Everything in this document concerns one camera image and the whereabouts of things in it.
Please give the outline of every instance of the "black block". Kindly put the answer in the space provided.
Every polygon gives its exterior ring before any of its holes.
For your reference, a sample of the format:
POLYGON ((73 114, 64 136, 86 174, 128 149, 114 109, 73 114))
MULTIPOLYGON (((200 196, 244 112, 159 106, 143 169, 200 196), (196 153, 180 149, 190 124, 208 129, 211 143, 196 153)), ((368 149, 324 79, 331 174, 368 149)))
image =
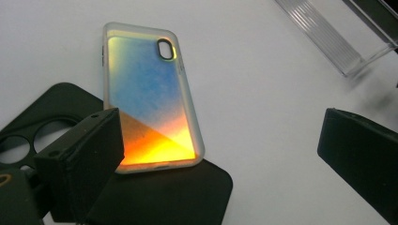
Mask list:
POLYGON ((398 224, 398 134, 351 112, 327 109, 318 155, 385 220, 398 224))
POLYGON ((50 184, 56 222, 85 222, 123 159, 118 109, 85 118, 35 156, 39 177, 50 184))

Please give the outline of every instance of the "iridescent phone case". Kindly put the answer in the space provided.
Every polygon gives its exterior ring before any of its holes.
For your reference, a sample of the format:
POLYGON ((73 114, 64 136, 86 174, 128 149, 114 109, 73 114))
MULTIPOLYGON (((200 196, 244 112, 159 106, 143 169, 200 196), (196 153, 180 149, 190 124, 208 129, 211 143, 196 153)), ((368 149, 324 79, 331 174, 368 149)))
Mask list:
POLYGON ((188 167, 202 160, 205 147, 172 32, 107 23, 103 65, 104 108, 117 107, 121 115, 125 159, 118 173, 188 167), (164 44, 167 56, 161 52, 164 44))

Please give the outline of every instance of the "white surface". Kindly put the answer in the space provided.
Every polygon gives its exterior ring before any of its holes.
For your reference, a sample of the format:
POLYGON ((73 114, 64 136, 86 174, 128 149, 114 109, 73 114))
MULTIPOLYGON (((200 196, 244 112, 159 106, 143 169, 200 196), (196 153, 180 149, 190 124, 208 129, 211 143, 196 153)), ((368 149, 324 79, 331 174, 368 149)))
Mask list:
POLYGON ((397 55, 349 81, 272 0, 0 0, 0 128, 55 83, 101 98, 111 21, 178 36, 205 158, 234 179, 224 225, 387 224, 316 147, 330 107, 398 131, 397 55))

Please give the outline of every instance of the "orange gradient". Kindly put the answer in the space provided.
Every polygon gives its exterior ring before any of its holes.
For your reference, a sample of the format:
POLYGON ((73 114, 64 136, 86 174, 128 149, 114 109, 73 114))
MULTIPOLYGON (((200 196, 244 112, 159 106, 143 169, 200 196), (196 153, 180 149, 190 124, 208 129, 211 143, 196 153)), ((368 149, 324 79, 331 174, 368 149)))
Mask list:
POLYGON ((120 112, 120 119, 125 146, 121 166, 195 159, 185 118, 166 125, 170 128, 170 138, 123 112, 120 112))

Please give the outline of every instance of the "clear acrylic box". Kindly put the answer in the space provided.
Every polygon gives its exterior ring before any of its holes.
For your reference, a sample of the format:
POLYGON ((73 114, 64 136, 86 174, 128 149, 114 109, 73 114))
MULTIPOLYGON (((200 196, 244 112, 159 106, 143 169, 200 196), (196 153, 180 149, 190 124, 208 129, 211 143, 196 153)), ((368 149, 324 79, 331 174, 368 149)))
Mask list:
POLYGON ((383 0, 275 1, 346 77, 398 48, 398 16, 383 0))

